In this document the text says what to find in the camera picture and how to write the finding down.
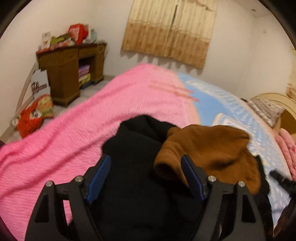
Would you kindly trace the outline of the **pink folded blanket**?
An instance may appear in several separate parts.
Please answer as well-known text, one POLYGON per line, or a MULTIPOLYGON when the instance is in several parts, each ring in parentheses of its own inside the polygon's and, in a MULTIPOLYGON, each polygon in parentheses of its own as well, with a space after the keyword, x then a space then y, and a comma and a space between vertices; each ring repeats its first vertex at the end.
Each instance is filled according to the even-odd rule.
POLYGON ((295 141, 290 133, 284 128, 280 129, 280 132, 276 135, 275 140, 284 155, 291 177, 295 181, 295 141))

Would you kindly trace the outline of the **black hooded zip jacket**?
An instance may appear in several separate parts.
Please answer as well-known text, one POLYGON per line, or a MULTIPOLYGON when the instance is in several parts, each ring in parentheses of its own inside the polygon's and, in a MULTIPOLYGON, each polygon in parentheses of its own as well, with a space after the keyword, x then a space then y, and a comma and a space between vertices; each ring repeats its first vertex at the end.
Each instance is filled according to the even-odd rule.
POLYGON ((267 240, 273 238, 269 184, 247 132, 231 126, 179 128, 147 115, 122 122, 107 140, 110 172, 90 212, 103 240, 192 240, 202 207, 181 170, 181 157, 219 181, 242 180, 253 195, 267 240))

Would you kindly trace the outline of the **beige patterned curtain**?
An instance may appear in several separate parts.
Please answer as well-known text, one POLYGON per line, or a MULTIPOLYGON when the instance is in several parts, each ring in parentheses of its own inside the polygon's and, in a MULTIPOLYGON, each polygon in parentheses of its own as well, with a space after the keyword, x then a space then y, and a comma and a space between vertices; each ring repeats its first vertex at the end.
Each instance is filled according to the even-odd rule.
POLYGON ((218 1, 134 1, 121 49, 203 69, 218 1))

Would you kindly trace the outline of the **grey patterned pillow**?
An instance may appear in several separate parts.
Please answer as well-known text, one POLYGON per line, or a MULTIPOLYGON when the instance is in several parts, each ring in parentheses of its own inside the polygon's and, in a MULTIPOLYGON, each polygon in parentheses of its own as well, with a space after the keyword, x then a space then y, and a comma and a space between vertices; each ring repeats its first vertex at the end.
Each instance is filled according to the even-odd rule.
POLYGON ((278 123, 285 109, 278 104, 263 98, 255 98, 252 100, 243 99, 250 108, 270 127, 278 123))

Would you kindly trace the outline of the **red gift box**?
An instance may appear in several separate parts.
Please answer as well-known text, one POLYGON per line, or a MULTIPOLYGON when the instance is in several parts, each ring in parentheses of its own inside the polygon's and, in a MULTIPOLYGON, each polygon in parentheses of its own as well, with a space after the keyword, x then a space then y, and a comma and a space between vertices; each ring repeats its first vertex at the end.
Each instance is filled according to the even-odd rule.
POLYGON ((88 24, 75 24, 71 25, 67 33, 74 40, 76 45, 81 45, 88 37, 89 25, 88 24))

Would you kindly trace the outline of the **white card box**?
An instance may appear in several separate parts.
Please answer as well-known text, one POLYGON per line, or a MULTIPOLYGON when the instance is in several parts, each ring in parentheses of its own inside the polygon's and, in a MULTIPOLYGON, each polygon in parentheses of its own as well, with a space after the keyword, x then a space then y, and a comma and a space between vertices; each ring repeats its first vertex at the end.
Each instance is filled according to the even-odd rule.
POLYGON ((42 34, 42 44, 41 49, 48 49, 50 48, 51 43, 51 32, 46 32, 42 34))

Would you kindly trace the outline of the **orange floral floor bag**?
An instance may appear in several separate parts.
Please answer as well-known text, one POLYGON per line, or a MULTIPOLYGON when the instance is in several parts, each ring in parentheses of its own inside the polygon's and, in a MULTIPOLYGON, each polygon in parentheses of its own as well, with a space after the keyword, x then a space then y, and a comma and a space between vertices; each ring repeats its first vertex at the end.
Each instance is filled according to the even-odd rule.
POLYGON ((38 130, 44 120, 54 118, 54 104, 49 94, 38 97, 30 106, 20 112, 11 122, 21 138, 38 130))

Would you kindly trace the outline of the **brown wooden desk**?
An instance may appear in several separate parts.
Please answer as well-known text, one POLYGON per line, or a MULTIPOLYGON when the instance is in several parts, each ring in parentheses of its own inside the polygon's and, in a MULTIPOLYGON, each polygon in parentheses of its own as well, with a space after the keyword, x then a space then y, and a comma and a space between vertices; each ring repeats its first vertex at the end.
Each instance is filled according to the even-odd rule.
POLYGON ((55 104, 68 106, 80 96, 79 67, 90 66, 90 83, 104 79, 106 43, 62 47, 36 54, 39 68, 46 70, 51 97, 55 104))

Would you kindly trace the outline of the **white printed paper bag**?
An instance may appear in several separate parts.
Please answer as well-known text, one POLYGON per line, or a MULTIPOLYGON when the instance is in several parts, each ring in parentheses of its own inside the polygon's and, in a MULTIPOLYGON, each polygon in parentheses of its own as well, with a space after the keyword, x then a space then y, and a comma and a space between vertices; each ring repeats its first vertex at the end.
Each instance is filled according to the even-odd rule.
POLYGON ((34 100, 40 96, 51 94, 47 70, 37 70, 34 72, 31 78, 31 88, 34 100))

